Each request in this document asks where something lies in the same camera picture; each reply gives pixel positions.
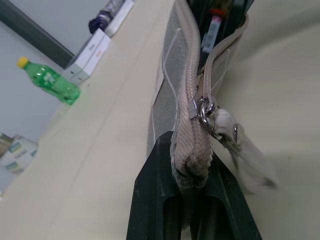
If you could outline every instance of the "gray wall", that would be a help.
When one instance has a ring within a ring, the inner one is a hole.
[[[88,23],[109,0],[10,0],[73,54],[91,36]]]
[[[53,96],[34,86],[16,62],[20,56],[62,69],[0,22],[0,132],[36,141],[60,105]]]

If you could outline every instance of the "red cap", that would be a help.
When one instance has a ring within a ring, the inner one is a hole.
[[[217,15],[223,17],[223,18],[226,16],[226,12],[221,10],[221,9],[219,9],[219,8],[210,9],[209,13],[210,14],[217,14]]]

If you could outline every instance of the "metal clip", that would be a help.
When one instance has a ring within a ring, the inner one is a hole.
[[[189,118],[199,119],[212,137],[217,140],[221,140],[222,136],[215,132],[213,125],[214,122],[213,124],[210,124],[208,121],[210,115],[215,111],[216,106],[216,99],[214,99],[210,94],[207,94],[206,96],[196,95],[188,104]]]

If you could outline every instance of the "bag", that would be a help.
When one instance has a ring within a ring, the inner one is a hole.
[[[197,76],[200,34],[186,0],[175,1],[169,18],[150,116],[148,153],[159,136],[173,130],[171,167],[181,194],[189,199],[186,209],[207,181],[213,139],[230,152],[235,177],[245,191],[257,193],[278,185],[263,154],[214,98],[248,22],[246,16],[240,28],[213,48]]]

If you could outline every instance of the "white packaging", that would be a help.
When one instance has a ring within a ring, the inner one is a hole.
[[[68,81],[84,69],[105,35],[106,34],[101,29],[97,29],[90,39],[83,45],[81,50],[71,60],[62,73]]]
[[[25,170],[35,154],[38,145],[21,136],[15,136],[8,150],[0,158],[0,168],[12,174],[20,174]]]
[[[130,10],[134,6],[133,0],[125,0],[119,9],[118,13],[115,15],[114,19],[110,22],[110,24],[105,29],[105,34],[109,37],[112,37],[120,28],[121,24],[124,22],[126,17],[128,16]]]
[[[107,35],[104,35],[101,42],[97,45],[96,49],[94,50],[94,53],[92,54],[91,58],[86,63],[84,68],[69,81],[78,85],[82,83],[84,80],[88,79],[94,72],[96,66],[98,65],[101,57],[108,48],[110,42],[111,39]]]

